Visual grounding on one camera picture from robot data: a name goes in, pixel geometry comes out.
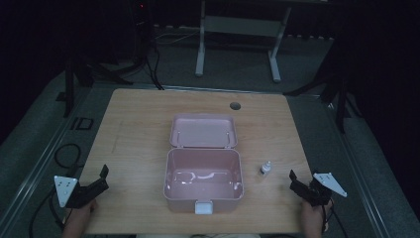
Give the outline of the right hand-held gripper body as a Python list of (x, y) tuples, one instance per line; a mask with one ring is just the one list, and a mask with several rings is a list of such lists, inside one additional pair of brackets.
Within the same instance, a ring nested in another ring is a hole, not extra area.
[(342, 197), (348, 196), (348, 193), (344, 191), (331, 173), (314, 173), (313, 180), (309, 184), (299, 180), (296, 184), (301, 187), (301, 198), (308, 201), (312, 206), (327, 205), (331, 199), (332, 192)]

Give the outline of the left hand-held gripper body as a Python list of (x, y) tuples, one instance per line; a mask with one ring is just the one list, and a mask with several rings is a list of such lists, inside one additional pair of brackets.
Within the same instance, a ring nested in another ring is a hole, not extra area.
[(55, 176), (53, 178), (60, 207), (81, 208), (99, 194), (96, 191), (99, 178), (88, 186), (81, 186), (77, 178)]

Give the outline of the person's left hand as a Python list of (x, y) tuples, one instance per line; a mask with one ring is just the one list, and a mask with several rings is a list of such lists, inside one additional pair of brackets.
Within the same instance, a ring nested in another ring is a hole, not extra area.
[(96, 207), (97, 201), (95, 199), (92, 199), (83, 207), (75, 209), (73, 213), (78, 220), (88, 221)]

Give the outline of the person's right hand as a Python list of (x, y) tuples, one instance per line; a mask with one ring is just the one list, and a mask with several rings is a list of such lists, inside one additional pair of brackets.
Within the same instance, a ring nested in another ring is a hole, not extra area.
[(312, 206), (308, 201), (301, 202), (301, 227), (304, 231), (324, 231), (326, 215), (330, 211), (333, 203), (329, 202), (325, 206)]

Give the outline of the pink plastic box with lid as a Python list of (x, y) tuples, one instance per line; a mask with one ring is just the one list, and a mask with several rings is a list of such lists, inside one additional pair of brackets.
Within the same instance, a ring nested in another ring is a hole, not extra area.
[(244, 196), (241, 156), (232, 116), (173, 116), (163, 195), (173, 212), (231, 212)]

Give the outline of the black tripod stand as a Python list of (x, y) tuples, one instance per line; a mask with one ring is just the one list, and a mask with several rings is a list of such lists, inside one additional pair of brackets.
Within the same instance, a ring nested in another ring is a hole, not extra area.
[(344, 118), (349, 89), (350, 74), (355, 66), (355, 51), (352, 45), (335, 39), (322, 60), (312, 81), (297, 89), (284, 92), (286, 96), (298, 96), (321, 84), (325, 87), (319, 98), (323, 103), (332, 103), (338, 97), (335, 124), (345, 133)]
[(62, 0), (61, 50), (65, 55), (64, 115), (74, 107), (74, 84), (94, 77), (128, 85), (125, 73), (147, 62), (153, 45), (151, 0)]

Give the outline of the white metal stand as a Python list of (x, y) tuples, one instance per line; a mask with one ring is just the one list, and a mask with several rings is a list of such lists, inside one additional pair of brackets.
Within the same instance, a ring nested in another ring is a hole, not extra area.
[(290, 13), (291, 8), (287, 7), (280, 21), (212, 16), (206, 14), (206, 0), (201, 0), (199, 47), (197, 53), (195, 75), (202, 76), (204, 73), (205, 34), (207, 32), (248, 35), (275, 38), (272, 49), (267, 52), (267, 58), (270, 66), (272, 80), (274, 82), (281, 82), (281, 75), (276, 56), (284, 36)]

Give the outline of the metal floor rail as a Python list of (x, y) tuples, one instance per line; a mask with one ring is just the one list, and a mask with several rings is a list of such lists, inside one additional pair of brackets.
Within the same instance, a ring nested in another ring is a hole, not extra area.
[(48, 89), (30, 107), (7, 140), (0, 145), (0, 238), (8, 238), (41, 177), (53, 150), (69, 127), (88, 88), (75, 92), (72, 111), (57, 101), (58, 90)]
[[(327, 111), (331, 123), (338, 128), (336, 122), (336, 113), (338, 112), (338, 108), (333, 103), (327, 103), (325, 105), (325, 110)], [(341, 131), (341, 129), (338, 128), (338, 136), (342, 146), (344, 147), (347, 163), (349, 164), (355, 187), (358, 190), (359, 197), (362, 201), (376, 238), (390, 238), (388, 229), (383, 222), (376, 202), (374, 201), (372, 193), (368, 187), (367, 180), (365, 179), (363, 171), (358, 164), (359, 160), (356, 155), (356, 149), (351, 144), (348, 133), (346, 131)]]

